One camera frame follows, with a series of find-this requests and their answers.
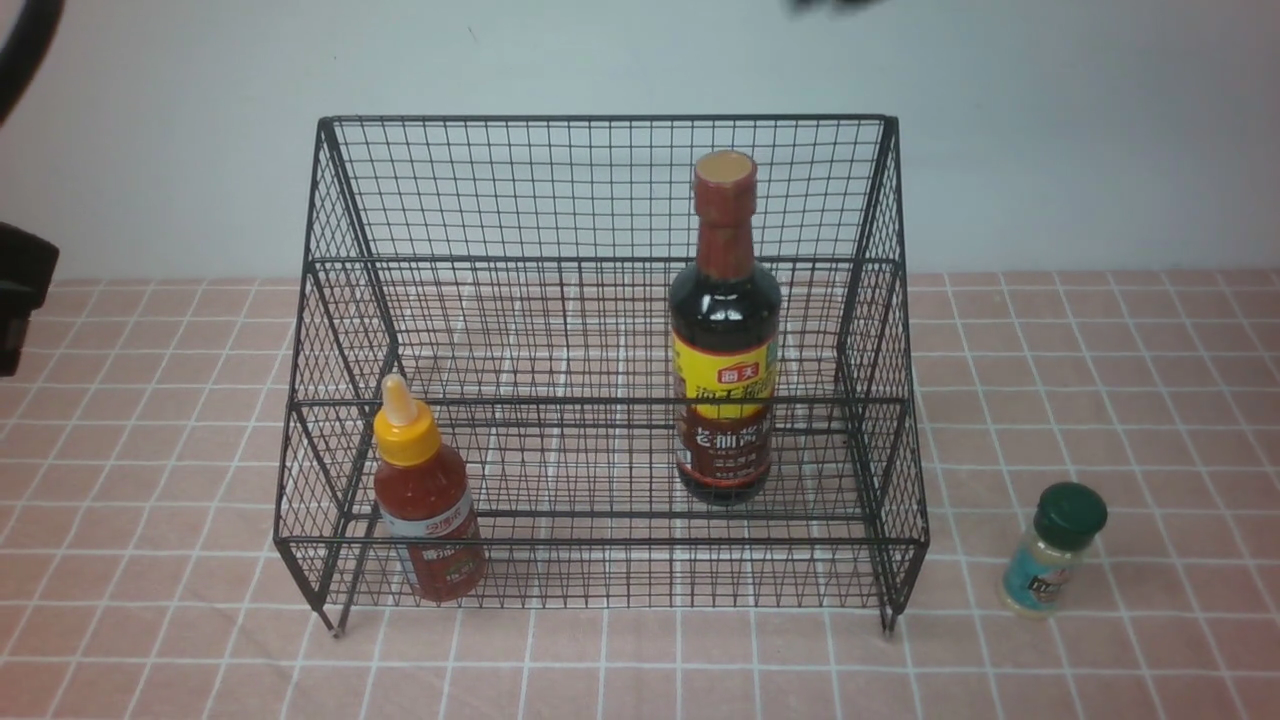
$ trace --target black cable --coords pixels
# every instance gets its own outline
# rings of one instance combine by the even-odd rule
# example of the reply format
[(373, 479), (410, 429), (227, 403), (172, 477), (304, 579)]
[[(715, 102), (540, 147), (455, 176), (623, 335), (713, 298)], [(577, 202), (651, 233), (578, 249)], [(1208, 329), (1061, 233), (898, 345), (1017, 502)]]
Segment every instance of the black cable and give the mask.
[(54, 42), (64, 0), (27, 0), (0, 49), (0, 124), (9, 119)]

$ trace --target condiment bottle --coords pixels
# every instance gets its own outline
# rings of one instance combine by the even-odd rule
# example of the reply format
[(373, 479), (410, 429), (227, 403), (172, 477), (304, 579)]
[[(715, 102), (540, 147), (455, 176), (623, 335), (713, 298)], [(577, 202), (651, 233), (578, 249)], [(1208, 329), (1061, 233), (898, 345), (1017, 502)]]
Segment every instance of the condiment bottle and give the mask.
[[(755, 261), (755, 161), (735, 150), (694, 165), (698, 256), (671, 283), (676, 397), (759, 400), (777, 380), (777, 279)], [(769, 413), (753, 402), (690, 404), (676, 411), (676, 470), (710, 505), (753, 498), (769, 475)]]
[(1000, 600), (1025, 618), (1048, 618), (1062, 587), (1093, 538), (1107, 524), (1107, 503), (1079, 483), (1055, 483), (1041, 493), (1036, 519), (1000, 580)]
[[(383, 378), (383, 407), (374, 418), (374, 437), (381, 457), (374, 496), (392, 537), (480, 538), (466, 461), (442, 441), (431, 409), (410, 395), (401, 375)], [(397, 551), (422, 600), (457, 600), (484, 579), (486, 560), (480, 544), (404, 544)]]

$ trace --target black object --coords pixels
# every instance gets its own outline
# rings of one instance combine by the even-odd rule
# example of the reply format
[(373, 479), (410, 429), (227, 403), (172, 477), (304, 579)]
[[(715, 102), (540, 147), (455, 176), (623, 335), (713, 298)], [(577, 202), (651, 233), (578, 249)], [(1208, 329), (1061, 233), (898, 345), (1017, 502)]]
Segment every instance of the black object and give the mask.
[[(782, 372), (769, 484), (712, 507), (673, 470), (667, 292), (694, 161), (728, 147), (760, 167)], [(891, 630), (929, 544), (899, 152), (883, 115), (321, 119), (274, 524), (310, 606), (338, 634), (422, 603), (371, 482), (398, 372), (468, 462), (490, 562), (460, 605), (863, 606)]]
[[(40, 69), (54, 41), (63, 0), (27, 0), (0, 49), (0, 126)], [(45, 304), (58, 249), (0, 223), (0, 378), (13, 377), (22, 359), (32, 310)]]

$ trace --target seasoning jar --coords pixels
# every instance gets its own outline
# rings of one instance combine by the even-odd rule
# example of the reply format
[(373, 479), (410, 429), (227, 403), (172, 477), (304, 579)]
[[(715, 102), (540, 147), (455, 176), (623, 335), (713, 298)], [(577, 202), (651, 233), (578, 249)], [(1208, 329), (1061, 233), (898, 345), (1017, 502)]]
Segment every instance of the seasoning jar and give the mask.
[(1005, 568), (1000, 600), (1024, 618), (1052, 615), (1064, 585), (1106, 524), (1107, 503), (1092, 488), (1066, 482), (1044, 488), (1036, 519)]

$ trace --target glass bottle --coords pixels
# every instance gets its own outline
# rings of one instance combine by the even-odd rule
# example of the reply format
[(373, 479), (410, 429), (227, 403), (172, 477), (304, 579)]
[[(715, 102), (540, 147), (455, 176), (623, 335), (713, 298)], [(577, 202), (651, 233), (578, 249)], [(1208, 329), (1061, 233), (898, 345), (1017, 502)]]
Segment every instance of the glass bottle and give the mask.
[[(735, 150), (694, 165), (698, 256), (671, 283), (676, 397), (759, 400), (777, 379), (778, 282), (755, 261), (755, 161)], [(676, 471), (694, 497), (737, 505), (769, 475), (769, 413), (758, 402), (689, 404), (676, 411)]]
[(1000, 600), (1024, 618), (1048, 618), (1062, 588), (1107, 524), (1107, 503), (1079, 483), (1055, 483), (1041, 493), (1027, 528), (1000, 579)]

